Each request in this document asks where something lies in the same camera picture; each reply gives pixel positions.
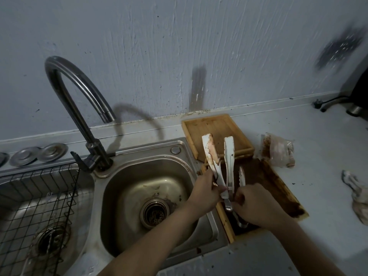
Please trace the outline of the round sink drain strainer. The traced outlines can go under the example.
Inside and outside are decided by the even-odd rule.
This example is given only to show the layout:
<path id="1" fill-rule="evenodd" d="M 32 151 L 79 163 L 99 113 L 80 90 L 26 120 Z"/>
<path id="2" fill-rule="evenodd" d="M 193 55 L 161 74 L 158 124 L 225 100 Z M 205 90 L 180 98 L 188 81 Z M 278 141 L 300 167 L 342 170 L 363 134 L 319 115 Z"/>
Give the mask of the round sink drain strainer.
<path id="1" fill-rule="evenodd" d="M 39 230 L 31 245 L 31 256 L 41 260 L 52 258 L 66 248 L 71 238 L 71 226 L 55 222 Z"/>
<path id="2" fill-rule="evenodd" d="M 159 225 L 170 215 L 167 202 L 160 198 L 150 199 L 140 209 L 140 222 L 148 230 Z"/>

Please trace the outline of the person's left hand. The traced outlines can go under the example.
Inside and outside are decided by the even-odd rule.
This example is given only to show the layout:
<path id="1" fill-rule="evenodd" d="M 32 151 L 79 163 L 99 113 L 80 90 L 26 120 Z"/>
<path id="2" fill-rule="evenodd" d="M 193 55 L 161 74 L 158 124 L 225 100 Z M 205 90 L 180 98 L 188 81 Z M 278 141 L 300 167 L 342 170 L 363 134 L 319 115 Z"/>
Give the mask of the person's left hand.
<path id="1" fill-rule="evenodd" d="M 194 184 L 190 197 L 186 201 L 185 206 L 197 218 L 200 218 L 215 208 L 218 202 L 209 200 L 208 171 L 199 176 Z"/>

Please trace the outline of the curved steel faucet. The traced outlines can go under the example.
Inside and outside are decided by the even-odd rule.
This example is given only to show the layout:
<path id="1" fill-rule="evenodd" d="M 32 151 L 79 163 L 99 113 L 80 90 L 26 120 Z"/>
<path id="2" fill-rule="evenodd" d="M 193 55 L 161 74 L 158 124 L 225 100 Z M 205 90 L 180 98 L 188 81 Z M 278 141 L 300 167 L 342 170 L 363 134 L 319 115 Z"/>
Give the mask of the curved steel faucet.
<path id="1" fill-rule="evenodd" d="M 86 148 L 90 152 L 87 158 L 83 160 L 77 153 L 71 151 L 71 155 L 78 167 L 87 173 L 92 173 L 97 169 L 99 171 L 108 170 L 112 167 L 113 160 L 108 156 L 100 140 L 92 134 L 70 96 L 62 80 L 62 75 L 70 79 L 84 94 L 105 124 L 111 123 L 116 119 L 112 108 L 93 82 L 70 61 L 59 56 L 50 56 L 45 60 L 44 68 L 53 90 L 86 140 Z"/>

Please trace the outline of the round metal sink lid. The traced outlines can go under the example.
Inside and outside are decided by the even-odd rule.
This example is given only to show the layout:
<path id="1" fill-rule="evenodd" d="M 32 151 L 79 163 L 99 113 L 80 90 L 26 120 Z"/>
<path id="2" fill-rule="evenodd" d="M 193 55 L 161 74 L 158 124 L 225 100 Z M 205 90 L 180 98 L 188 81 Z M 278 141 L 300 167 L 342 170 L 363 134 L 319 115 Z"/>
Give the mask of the round metal sink lid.
<path id="1" fill-rule="evenodd" d="M 9 164 L 13 167 L 29 165 L 37 160 L 39 152 L 39 147 L 23 148 L 11 156 Z"/>
<path id="2" fill-rule="evenodd" d="M 43 163 L 53 162 L 63 157 L 68 151 L 68 146 L 62 143 L 53 143 L 41 148 L 37 159 Z"/>

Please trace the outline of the black kitchen appliance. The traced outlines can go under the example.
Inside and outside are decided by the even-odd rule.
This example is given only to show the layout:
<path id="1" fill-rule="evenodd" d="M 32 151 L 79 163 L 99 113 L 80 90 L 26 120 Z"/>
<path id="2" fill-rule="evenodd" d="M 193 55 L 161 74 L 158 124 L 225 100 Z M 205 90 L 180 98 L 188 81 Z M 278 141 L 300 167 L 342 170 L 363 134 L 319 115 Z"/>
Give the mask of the black kitchen appliance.
<path id="1" fill-rule="evenodd" d="M 346 113 L 359 117 L 362 113 L 368 114 L 368 68 L 358 79 L 353 91 L 349 97 L 352 105 L 346 110 Z"/>

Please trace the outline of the crumpled dirty cloth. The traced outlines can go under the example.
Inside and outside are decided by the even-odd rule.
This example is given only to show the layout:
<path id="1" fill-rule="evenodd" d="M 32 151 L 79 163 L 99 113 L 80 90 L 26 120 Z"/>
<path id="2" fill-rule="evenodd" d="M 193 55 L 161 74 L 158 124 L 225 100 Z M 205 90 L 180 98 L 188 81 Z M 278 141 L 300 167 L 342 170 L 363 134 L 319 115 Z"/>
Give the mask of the crumpled dirty cloth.
<path id="1" fill-rule="evenodd" d="M 342 170 L 342 181 L 352 189 L 352 209 L 362 224 L 368 226 L 368 184 L 350 171 Z"/>

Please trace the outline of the person's right hand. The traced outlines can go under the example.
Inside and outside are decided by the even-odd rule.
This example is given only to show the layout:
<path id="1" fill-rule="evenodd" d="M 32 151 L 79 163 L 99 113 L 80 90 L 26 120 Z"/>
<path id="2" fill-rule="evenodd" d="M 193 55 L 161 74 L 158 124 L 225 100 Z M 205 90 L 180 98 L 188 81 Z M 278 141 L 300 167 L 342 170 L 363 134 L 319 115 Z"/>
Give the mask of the person's right hand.
<path id="1" fill-rule="evenodd" d="M 251 206 L 247 212 L 236 212 L 245 221 L 273 231 L 293 223 L 271 193 L 259 183 L 251 185 Z"/>

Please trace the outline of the clean wooden tray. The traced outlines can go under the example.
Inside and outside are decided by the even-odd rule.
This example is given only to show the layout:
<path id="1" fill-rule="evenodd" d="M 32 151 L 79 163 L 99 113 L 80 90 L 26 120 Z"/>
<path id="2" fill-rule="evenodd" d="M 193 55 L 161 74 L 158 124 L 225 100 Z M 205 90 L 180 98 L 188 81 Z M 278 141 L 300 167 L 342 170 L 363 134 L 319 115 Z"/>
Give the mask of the clean wooden tray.
<path id="1" fill-rule="evenodd" d="M 182 121 L 182 129 L 194 158 L 206 162 L 202 136 L 212 134 L 220 159 L 224 157 L 224 138 L 233 136 L 235 158 L 254 156 L 255 148 L 228 114 Z"/>

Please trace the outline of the white stained kitchen tongs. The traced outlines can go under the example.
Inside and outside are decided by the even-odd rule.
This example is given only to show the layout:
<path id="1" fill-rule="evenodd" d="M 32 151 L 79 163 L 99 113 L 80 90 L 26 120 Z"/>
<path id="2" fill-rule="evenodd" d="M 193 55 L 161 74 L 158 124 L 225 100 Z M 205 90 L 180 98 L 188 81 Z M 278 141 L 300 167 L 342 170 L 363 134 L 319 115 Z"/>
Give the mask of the white stained kitchen tongs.
<path id="1" fill-rule="evenodd" d="M 221 161 L 216 150 L 214 138 L 212 134 L 202 136 L 202 144 L 204 147 L 205 157 L 210 169 L 214 174 L 217 185 L 226 186 L 227 190 L 221 193 L 221 198 L 224 201 L 225 211 L 232 213 L 231 199 L 235 190 L 234 186 L 234 162 L 235 162 L 235 146 L 232 136 L 224 138 L 224 162 L 226 167 L 226 180 L 223 177 L 221 169 Z"/>

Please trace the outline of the crumpled clear plastic bag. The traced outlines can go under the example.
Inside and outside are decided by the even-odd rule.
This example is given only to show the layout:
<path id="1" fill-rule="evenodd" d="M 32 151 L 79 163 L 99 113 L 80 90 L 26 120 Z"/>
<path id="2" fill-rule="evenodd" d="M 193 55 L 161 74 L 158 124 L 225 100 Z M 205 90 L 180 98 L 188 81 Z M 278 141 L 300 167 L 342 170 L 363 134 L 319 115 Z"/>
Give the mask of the crumpled clear plastic bag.
<path id="1" fill-rule="evenodd" d="M 274 134 L 261 135 L 260 158 L 274 167 L 292 168 L 296 161 L 293 157 L 294 144 L 292 140 L 284 139 Z"/>

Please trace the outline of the white serrated kitchen tongs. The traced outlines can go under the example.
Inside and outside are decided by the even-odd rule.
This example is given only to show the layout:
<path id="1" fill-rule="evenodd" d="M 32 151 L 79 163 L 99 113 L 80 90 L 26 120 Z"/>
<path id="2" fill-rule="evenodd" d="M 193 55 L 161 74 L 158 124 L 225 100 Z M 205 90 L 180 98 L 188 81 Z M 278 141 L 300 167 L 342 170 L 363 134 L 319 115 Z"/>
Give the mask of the white serrated kitchen tongs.
<path id="1" fill-rule="evenodd" d="M 239 167 L 239 187 L 245 186 L 246 180 L 245 180 L 245 174 L 244 169 L 242 167 Z M 237 215 L 237 213 L 233 210 L 232 214 L 237 222 L 238 227 L 240 228 L 247 228 L 249 223 L 243 220 L 241 217 Z"/>

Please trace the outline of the person's right forearm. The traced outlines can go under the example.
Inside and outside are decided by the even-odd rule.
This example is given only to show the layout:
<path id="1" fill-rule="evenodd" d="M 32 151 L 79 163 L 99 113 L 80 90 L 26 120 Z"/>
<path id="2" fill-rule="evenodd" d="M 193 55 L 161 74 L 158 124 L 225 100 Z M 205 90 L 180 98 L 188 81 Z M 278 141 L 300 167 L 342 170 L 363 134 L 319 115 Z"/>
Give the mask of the person's right forearm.
<path id="1" fill-rule="evenodd" d="M 346 276 L 290 217 L 270 228 L 297 268 L 300 276 Z"/>

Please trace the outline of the person's left forearm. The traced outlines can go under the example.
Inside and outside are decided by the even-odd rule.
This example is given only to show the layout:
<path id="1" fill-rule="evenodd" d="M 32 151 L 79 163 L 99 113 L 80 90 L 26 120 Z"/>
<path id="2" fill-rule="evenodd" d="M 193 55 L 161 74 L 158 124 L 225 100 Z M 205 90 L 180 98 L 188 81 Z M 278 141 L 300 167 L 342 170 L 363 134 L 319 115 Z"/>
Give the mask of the person's left forearm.
<path id="1" fill-rule="evenodd" d="M 97 276 L 155 276 L 184 232 L 214 204 L 188 200 L 134 245 L 113 259 Z"/>

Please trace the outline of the stainless steel double sink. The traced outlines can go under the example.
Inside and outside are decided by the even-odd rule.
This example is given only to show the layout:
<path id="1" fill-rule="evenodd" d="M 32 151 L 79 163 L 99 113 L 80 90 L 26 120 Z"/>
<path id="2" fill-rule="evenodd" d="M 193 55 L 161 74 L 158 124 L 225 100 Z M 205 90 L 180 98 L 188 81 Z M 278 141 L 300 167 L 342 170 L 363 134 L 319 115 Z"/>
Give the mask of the stainless steel double sink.
<path id="1" fill-rule="evenodd" d="M 181 153 L 170 149 L 179 146 Z M 113 166 L 89 174 L 80 170 L 67 270 L 60 276 L 96 276 L 114 257 L 149 230 L 140 222 L 146 201 L 160 198 L 170 214 L 190 196 L 203 163 L 196 160 L 185 138 L 167 140 L 113 153 Z M 71 165 L 72 159 L 0 171 L 9 176 Z"/>

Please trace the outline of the dirty stained wooden tray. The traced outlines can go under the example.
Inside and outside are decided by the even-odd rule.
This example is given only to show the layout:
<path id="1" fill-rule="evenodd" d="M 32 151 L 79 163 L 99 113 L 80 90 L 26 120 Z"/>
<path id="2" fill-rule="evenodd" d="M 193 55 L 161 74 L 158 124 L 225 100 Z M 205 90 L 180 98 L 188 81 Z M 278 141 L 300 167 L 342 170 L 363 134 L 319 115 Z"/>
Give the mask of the dirty stained wooden tray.
<path id="1" fill-rule="evenodd" d="M 268 162 L 251 157 L 237 157 L 234 163 L 235 188 L 239 187 L 239 167 L 242 167 L 245 172 L 246 184 L 260 183 L 295 221 L 299 222 L 309 217 L 306 209 L 300 204 Z M 224 203 L 222 202 L 216 205 L 216 209 L 229 243 L 234 243 L 265 232 L 265 229 L 253 224 L 249 224 L 246 228 L 239 227 L 233 214 L 225 211 Z"/>

